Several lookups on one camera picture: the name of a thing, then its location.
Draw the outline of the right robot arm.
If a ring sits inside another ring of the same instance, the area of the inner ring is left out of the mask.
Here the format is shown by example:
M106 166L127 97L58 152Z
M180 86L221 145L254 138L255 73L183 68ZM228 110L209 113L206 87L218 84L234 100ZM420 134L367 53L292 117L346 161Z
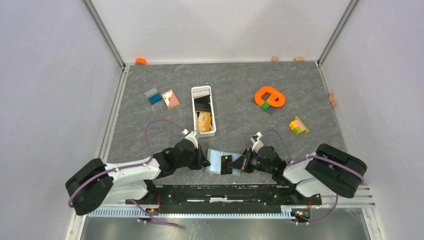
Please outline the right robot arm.
M326 143L297 161L283 160L272 146L247 148L228 167L245 173L265 172L283 187L289 187L289 199L302 204L316 194L351 199L365 181L368 166L361 159Z

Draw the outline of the green card holder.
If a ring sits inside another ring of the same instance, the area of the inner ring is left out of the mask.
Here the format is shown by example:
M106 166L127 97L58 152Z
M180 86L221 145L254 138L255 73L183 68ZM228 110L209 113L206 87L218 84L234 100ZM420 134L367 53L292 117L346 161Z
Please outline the green card holder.
M231 153L231 152L224 152L215 150L212 148L209 148L207 150L207 160L209 161L210 165L205 168L205 171L207 173L211 174L217 174L217 175L223 175L222 171L222 157L224 156L231 156L232 161L234 162L236 159L241 157L240 153Z

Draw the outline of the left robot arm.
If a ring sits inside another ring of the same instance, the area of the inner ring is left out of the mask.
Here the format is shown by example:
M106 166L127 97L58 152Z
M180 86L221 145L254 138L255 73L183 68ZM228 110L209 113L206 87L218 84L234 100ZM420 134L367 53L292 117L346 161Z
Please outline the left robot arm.
M173 175L179 168L201 170L210 165L202 148L188 139L142 160L106 164L94 158L66 181L68 206L83 216L103 204L126 200L151 204L157 198L153 180Z

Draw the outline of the black VIP card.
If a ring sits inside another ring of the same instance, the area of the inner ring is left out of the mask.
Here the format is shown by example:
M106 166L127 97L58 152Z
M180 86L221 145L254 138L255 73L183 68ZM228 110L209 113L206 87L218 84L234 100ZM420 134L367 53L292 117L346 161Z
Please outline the black VIP card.
M229 167L229 164L232 163L233 156L232 155L223 155L220 158L220 174L221 175L231 175L233 173L233 169Z

